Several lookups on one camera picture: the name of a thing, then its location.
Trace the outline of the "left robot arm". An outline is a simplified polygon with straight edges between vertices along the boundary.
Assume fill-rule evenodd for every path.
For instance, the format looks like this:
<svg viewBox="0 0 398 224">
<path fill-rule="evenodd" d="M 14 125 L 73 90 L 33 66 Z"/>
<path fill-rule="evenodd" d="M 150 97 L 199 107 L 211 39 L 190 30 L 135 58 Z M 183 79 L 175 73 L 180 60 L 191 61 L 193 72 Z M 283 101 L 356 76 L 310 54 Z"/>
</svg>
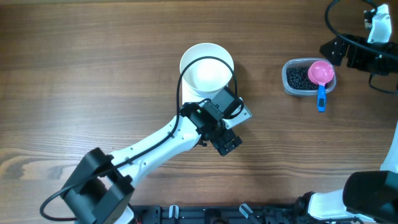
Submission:
<svg viewBox="0 0 398 224">
<path fill-rule="evenodd" d="M 135 214 L 129 201 L 145 176 L 206 142 L 227 155 L 242 143 L 232 128 L 251 116 L 242 99 L 227 87 L 213 98 L 186 102 L 166 126 L 138 143 L 110 154 L 100 148 L 88 152 L 60 197 L 76 223 L 132 223 Z"/>
</svg>

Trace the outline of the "pink scoop blue handle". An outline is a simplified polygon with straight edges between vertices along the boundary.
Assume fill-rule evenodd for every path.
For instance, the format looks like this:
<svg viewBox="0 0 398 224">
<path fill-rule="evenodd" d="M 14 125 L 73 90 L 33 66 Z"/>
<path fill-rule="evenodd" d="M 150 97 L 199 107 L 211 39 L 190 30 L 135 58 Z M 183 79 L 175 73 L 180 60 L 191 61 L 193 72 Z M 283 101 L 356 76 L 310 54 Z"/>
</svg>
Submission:
<svg viewBox="0 0 398 224">
<path fill-rule="evenodd" d="M 318 60 L 308 69 L 308 78 L 318 85 L 317 108 L 319 113 L 326 110 L 326 89 L 325 86 L 335 76 L 334 69 L 329 62 Z"/>
</svg>

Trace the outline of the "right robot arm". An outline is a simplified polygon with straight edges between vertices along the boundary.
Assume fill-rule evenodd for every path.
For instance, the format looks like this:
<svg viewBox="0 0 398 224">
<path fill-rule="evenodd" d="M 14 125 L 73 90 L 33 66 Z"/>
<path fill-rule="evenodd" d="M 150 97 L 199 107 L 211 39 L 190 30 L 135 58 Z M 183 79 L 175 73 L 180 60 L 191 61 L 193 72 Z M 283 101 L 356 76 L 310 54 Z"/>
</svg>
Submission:
<svg viewBox="0 0 398 224">
<path fill-rule="evenodd" d="M 347 66 L 371 77 L 397 72 L 397 44 L 368 42 L 343 34 L 320 47 L 332 65 L 347 57 Z M 351 174 L 341 190 L 308 192 L 290 210 L 292 223 L 397 223 L 397 138 L 379 171 Z"/>
</svg>

